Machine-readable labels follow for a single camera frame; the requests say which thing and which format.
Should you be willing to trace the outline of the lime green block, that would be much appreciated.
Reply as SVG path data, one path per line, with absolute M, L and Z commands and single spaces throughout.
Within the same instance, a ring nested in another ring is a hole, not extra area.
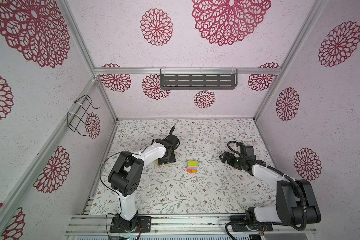
M 187 168 L 188 169 L 197 169 L 199 164 L 198 164 L 198 161 L 194 161 L 194 160 L 188 160 L 187 162 Z

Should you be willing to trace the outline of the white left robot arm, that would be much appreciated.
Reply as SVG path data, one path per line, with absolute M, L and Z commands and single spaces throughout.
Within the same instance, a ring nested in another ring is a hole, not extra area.
M 178 137 L 169 134 L 163 140 L 153 140 L 152 144 L 142 152 L 120 153 L 109 173 L 108 182 L 119 195 L 121 206 L 119 216 L 122 220 L 130 222 L 137 215 L 135 191 L 140 184 L 144 167 L 154 161 L 158 161 L 160 166 L 174 163 L 175 150 L 179 146 Z

